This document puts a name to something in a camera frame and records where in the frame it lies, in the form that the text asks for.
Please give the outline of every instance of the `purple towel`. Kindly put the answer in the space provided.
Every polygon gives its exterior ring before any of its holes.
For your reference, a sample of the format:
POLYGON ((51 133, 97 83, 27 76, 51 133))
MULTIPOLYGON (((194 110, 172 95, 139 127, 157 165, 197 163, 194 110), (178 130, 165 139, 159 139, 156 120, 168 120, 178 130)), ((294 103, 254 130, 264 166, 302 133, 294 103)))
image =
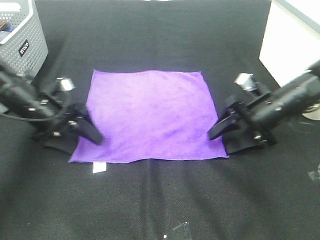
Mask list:
POLYGON ((200 72, 95 70, 86 105, 104 141, 80 137, 70 162, 228 157, 222 139, 207 136, 218 117, 200 72))

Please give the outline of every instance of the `towel tag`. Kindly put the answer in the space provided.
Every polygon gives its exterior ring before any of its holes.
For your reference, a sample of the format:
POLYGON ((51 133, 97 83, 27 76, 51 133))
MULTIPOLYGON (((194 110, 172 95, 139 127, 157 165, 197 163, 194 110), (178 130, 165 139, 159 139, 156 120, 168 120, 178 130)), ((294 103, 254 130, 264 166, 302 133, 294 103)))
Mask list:
POLYGON ((107 163, 106 162, 93 162, 93 169, 92 173, 100 173, 100 172, 105 172, 107 171, 107 163))

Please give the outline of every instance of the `black tablecloth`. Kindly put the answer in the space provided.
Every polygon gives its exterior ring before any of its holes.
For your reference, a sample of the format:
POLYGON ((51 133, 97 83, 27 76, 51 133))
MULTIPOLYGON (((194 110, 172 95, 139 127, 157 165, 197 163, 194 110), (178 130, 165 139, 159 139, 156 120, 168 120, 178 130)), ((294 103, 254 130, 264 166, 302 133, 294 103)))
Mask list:
MULTIPOLYGON (((277 84, 259 61, 268 0, 36 1, 49 55, 36 83, 73 79, 85 102, 93 69, 201 71, 219 111, 239 73, 277 84)), ((229 159, 67 163, 25 122, 0 118, 0 239, 159 240, 189 222, 193 240, 316 240, 319 124, 283 124, 279 143, 229 159)))

